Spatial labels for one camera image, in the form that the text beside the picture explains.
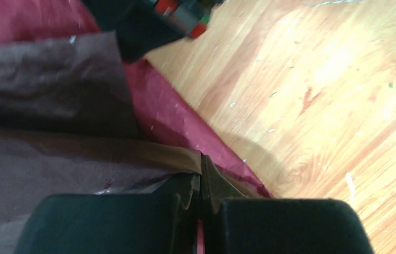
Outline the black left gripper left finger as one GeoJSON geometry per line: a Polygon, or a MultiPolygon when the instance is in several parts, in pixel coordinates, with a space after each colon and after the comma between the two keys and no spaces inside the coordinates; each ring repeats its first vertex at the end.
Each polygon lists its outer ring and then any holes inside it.
{"type": "Polygon", "coordinates": [[[199,175],[172,176],[150,194],[59,194],[32,212],[15,253],[193,253],[199,175]]]}

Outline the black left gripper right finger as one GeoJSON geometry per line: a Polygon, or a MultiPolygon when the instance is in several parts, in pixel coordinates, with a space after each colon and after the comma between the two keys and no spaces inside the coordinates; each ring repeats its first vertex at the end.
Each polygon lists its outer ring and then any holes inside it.
{"type": "Polygon", "coordinates": [[[257,195],[202,157],[205,253],[372,253],[354,210],[336,199],[257,195]]]}

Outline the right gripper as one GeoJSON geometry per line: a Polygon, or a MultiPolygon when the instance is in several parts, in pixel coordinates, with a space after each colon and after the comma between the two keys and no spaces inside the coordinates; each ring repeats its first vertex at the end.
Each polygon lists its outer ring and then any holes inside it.
{"type": "Polygon", "coordinates": [[[116,34],[120,56],[135,62],[153,49],[208,28],[211,12],[223,0],[88,0],[83,1],[102,31],[116,34]]]}

